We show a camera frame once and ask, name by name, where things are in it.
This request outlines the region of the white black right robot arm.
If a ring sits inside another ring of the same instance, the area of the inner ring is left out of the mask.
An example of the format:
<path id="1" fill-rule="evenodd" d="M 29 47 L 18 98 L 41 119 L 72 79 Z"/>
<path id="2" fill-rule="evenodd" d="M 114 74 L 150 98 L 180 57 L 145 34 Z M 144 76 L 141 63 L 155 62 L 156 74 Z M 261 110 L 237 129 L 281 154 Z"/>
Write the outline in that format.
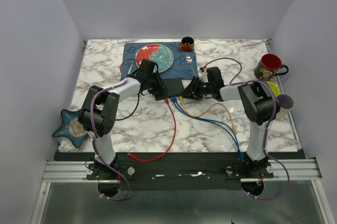
<path id="1" fill-rule="evenodd" d="M 250 120 L 249 146 L 246 150 L 250 160 L 242 164 L 242 171 L 247 177 L 255 177 L 262 169 L 258 161 L 266 157 L 269 126 L 280 111 L 276 96 L 265 80 L 225 85 L 218 67 L 206 69 L 202 75 L 206 76 L 206 80 L 198 76 L 193 77 L 180 96 L 201 100 L 203 96 L 210 95 L 219 102 L 242 102 L 244 112 Z"/>

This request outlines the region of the black network switch box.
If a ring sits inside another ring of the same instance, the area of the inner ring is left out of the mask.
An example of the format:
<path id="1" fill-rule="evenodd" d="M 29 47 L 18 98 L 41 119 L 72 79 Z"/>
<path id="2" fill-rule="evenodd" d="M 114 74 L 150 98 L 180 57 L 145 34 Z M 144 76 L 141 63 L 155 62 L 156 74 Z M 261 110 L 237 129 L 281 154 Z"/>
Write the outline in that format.
<path id="1" fill-rule="evenodd" d="M 160 101 L 172 96 L 179 96 L 184 91 L 181 78 L 163 80 L 164 90 L 155 94 L 155 100 Z"/>

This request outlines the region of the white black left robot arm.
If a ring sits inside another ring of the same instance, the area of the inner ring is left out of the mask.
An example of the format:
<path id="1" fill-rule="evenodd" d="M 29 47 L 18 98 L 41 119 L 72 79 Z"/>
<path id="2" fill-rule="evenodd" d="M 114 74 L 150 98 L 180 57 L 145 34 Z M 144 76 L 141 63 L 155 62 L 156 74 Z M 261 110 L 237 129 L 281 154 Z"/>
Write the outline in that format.
<path id="1" fill-rule="evenodd" d="M 92 132 L 95 160 L 100 164 L 98 172 L 105 179 L 116 175 L 117 167 L 112 163 L 116 153 L 112 146 L 110 132 L 116 121 L 118 105 L 124 100 L 148 91 L 156 96 L 165 90 L 157 63 L 143 59 L 139 68 L 122 81 L 105 89 L 92 86 L 78 116 L 79 123 L 87 132 Z"/>

